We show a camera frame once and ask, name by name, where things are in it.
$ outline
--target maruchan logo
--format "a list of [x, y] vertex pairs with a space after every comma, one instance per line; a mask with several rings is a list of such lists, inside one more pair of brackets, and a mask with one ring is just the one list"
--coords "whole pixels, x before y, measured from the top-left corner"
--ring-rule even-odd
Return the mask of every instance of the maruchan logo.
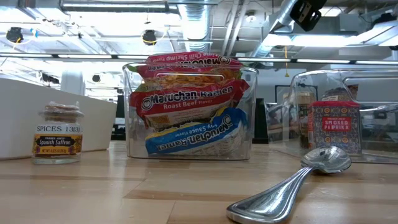
[[164, 68], [198, 68], [211, 67], [212, 65], [229, 65], [231, 59], [225, 56], [218, 56], [217, 58], [201, 58], [195, 60], [184, 60], [176, 63], [167, 63], [162, 65], [148, 65], [149, 71], [160, 70]]
[[199, 99], [199, 96], [198, 92], [196, 91], [188, 91], [188, 92], [178, 91], [178, 93], [170, 93], [164, 95], [154, 94], [152, 96], [148, 96], [143, 99], [141, 108], [144, 110], [149, 110], [155, 104], [173, 103], [173, 102], [197, 100], [197, 99]]
[[219, 126], [217, 126], [215, 129], [211, 129], [211, 130], [205, 131], [203, 133], [199, 133], [199, 134], [194, 134], [187, 138], [178, 139], [176, 141], [168, 142], [167, 144], [161, 144], [159, 146], [156, 146], [156, 148], [159, 151], [163, 151], [166, 149], [172, 149], [174, 147], [188, 146], [188, 145], [198, 144], [201, 142], [212, 141], [213, 138], [225, 134], [228, 130], [231, 129], [232, 126], [233, 126], [233, 122], [231, 120], [231, 117], [227, 114], [223, 118], [221, 124]]
[[164, 95], [154, 94], [148, 97], [145, 97], [142, 100], [141, 108], [143, 110], [149, 110], [156, 104], [164, 104], [164, 103], [175, 103], [187, 100], [199, 100], [205, 98], [214, 98], [217, 96], [230, 94], [232, 93], [234, 88], [232, 86], [226, 86], [222, 89], [215, 91], [178, 91], [178, 93], [169, 93]]

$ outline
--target white cardboard box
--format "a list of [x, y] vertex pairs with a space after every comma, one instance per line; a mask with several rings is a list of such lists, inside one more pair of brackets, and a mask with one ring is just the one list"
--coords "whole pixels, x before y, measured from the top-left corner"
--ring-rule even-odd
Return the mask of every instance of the white cardboard box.
[[0, 78], [0, 159], [30, 157], [39, 111], [50, 101], [80, 104], [85, 114], [82, 151], [107, 149], [115, 120], [116, 104], [44, 86]]

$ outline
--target jar lid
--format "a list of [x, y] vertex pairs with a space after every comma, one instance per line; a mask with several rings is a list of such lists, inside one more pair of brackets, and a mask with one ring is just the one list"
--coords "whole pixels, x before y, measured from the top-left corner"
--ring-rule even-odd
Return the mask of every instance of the jar lid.
[[79, 107], [76, 105], [62, 105], [55, 102], [50, 102], [45, 105], [45, 109], [39, 114], [44, 116], [59, 116], [59, 117], [71, 117], [81, 118], [84, 114], [79, 111]]

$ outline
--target ramen noodle packet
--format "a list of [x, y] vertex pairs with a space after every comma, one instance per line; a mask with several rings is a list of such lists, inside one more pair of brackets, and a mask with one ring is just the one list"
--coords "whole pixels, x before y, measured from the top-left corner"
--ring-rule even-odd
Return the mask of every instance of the ramen noodle packet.
[[217, 54], [184, 52], [149, 56], [146, 65], [129, 66], [146, 83], [217, 83], [241, 77], [242, 63]]
[[146, 137], [151, 154], [214, 156], [239, 148], [247, 127], [246, 113], [236, 108], [221, 108], [210, 123], [187, 123]]
[[245, 80], [225, 80], [203, 87], [135, 91], [130, 105], [147, 127], [159, 131], [176, 124], [211, 118], [218, 109], [235, 107], [249, 88]]
[[135, 92], [148, 92], [148, 91], [156, 91], [156, 90], [163, 90], [166, 88], [185, 88], [185, 87], [205, 87], [208, 85], [212, 85], [214, 83], [167, 83], [161, 84], [157, 82], [147, 82], [142, 83], [137, 87]]

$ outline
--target spice jar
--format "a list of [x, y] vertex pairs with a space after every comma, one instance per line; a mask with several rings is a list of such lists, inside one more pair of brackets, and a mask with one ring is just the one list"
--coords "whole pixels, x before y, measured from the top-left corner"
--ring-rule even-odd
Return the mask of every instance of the spice jar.
[[308, 142], [308, 106], [315, 101], [312, 92], [300, 92], [297, 94], [298, 124], [300, 126], [300, 146], [309, 148]]
[[84, 117], [79, 107], [50, 102], [39, 115], [43, 120], [35, 130], [32, 162], [66, 164], [79, 161], [83, 141], [79, 122]]

